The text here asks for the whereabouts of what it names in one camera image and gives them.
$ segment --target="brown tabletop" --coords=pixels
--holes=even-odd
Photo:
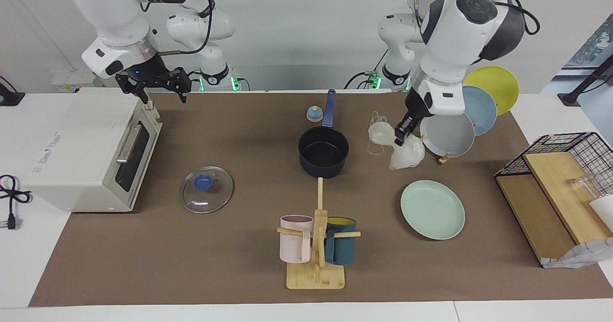
[[[239,304],[611,298],[597,265],[542,269],[493,178],[527,143],[510,113],[445,165],[429,152],[414,169],[390,171],[391,149],[368,154],[371,113],[392,123],[404,95],[340,94],[335,127],[348,138],[341,175],[326,180],[324,208],[357,220],[355,263],[346,287],[285,288],[278,257],[279,217],[313,215],[316,178],[302,171],[297,141],[323,94],[152,95],[164,127],[134,211],[73,214],[31,306]],[[189,212],[178,189],[193,170],[216,165],[233,176],[234,195],[210,215]],[[466,210],[457,237],[431,241],[400,211],[403,189],[435,180]]]

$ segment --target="black wire basket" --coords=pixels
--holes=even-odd
[[[603,195],[613,193],[613,150],[595,132],[542,136],[506,164],[495,177],[531,175],[530,167],[523,160],[523,156],[551,152],[571,152],[585,173],[595,173],[600,176],[600,179],[594,182],[600,193]]]

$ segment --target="white wall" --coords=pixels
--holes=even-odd
[[[541,93],[570,93],[581,81],[583,79],[554,80],[547,84]],[[596,80],[592,86],[598,86],[601,82],[602,80]],[[613,110],[613,87],[605,84],[591,92],[583,93],[577,101],[604,140],[613,144],[613,116],[611,113],[611,110]]]
[[[13,8],[19,0],[1,0]],[[80,54],[94,39],[92,27],[71,0],[22,0],[32,18],[61,54],[44,50],[32,38],[27,22],[0,18],[0,72],[28,91],[47,91],[52,69],[85,69]],[[404,0],[216,0],[234,18],[236,34],[220,44],[230,64],[248,78],[254,89],[342,88],[346,80],[372,69],[385,50],[377,23],[386,14],[405,12]],[[495,64],[517,75],[522,92],[538,93],[613,10],[613,0],[522,0],[541,20],[537,36],[526,36],[518,49]],[[168,15],[181,8],[151,5],[147,18],[160,30],[162,50],[180,45],[164,33]],[[9,47],[19,47],[11,51]],[[68,61],[62,62],[63,56]],[[170,57],[169,67],[195,69],[192,57]],[[34,76],[22,67],[36,64]]]

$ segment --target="wooden mug holder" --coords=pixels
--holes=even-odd
[[[340,289],[344,287],[344,266],[326,263],[324,239],[328,226],[328,211],[324,210],[324,179],[318,178],[317,209],[313,218],[313,246],[311,261],[308,263],[288,263],[285,285],[288,289]],[[277,228],[277,232],[302,236],[302,231]],[[360,231],[339,232],[335,238],[360,237]]]

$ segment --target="yellow plate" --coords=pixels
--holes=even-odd
[[[513,73],[496,65],[476,69],[464,79],[464,85],[488,91],[496,102],[498,116],[508,112],[519,97],[519,83]]]

